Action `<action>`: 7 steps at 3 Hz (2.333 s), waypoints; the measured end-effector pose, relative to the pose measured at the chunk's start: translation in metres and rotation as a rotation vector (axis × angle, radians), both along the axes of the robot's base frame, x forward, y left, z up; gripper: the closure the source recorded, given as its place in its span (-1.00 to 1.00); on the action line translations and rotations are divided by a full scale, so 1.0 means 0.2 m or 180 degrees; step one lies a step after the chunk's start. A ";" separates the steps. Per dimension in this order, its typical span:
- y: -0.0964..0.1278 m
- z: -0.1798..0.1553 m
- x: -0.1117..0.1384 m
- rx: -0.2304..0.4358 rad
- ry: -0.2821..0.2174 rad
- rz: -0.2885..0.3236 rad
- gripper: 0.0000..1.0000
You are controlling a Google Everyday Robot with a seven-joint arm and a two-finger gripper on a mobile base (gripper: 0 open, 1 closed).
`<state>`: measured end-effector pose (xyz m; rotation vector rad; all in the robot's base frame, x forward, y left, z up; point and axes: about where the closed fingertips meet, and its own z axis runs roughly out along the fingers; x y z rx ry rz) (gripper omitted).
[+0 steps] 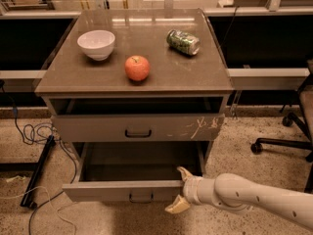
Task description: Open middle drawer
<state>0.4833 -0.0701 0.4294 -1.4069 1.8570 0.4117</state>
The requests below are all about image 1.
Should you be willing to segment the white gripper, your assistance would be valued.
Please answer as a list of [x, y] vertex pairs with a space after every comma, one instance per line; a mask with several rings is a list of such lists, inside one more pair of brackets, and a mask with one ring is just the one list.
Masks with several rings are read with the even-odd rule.
[[167, 206], [165, 210], [171, 214], [186, 211], [191, 205], [212, 205], [216, 204], [214, 194], [214, 180], [193, 176], [187, 169], [178, 166], [177, 170], [185, 182], [183, 187], [184, 197], [178, 195], [174, 202]]

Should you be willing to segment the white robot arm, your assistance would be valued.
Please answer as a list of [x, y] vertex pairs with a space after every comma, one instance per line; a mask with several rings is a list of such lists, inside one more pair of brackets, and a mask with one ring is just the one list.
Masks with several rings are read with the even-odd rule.
[[233, 173], [210, 179], [192, 175], [182, 166], [177, 169], [183, 180], [182, 194], [165, 208], [169, 213], [184, 212], [191, 205], [211, 205], [233, 213], [247, 213], [258, 207], [313, 229], [312, 194], [257, 184]]

